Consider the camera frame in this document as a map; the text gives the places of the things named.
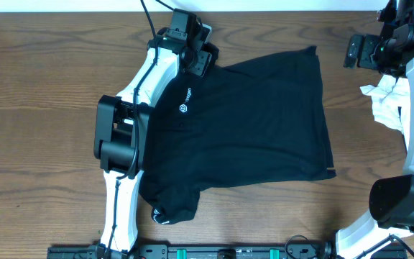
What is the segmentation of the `black polo shirt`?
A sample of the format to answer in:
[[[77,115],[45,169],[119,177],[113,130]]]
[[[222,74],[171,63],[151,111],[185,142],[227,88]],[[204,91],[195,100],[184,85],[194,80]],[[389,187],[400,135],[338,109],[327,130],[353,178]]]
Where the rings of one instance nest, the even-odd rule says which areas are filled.
[[[316,48],[181,74],[149,117],[140,195],[152,219],[194,218],[201,192],[336,175]]]

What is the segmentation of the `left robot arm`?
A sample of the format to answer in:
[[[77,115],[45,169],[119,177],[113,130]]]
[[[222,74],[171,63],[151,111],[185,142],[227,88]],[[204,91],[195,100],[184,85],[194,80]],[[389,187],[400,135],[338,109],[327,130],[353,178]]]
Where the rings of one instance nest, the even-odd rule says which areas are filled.
[[[129,85],[100,98],[93,154],[106,182],[106,217],[97,254],[125,258],[135,248],[139,185],[150,112],[178,74],[203,76],[211,64],[212,29],[197,32],[164,28],[150,40],[147,57]]]

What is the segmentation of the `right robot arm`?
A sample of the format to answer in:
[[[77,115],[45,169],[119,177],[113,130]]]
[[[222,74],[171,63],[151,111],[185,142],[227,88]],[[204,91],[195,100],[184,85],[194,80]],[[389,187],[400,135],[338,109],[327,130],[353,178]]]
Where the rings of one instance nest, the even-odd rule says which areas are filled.
[[[378,86],[363,90],[374,101],[376,118],[402,130],[407,151],[402,174],[376,181],[367,212],[335,236],[335,257],[372,258],[414,235],[414,18],[387,22],[380,35],[353,35],[344,67],[383,74]]]

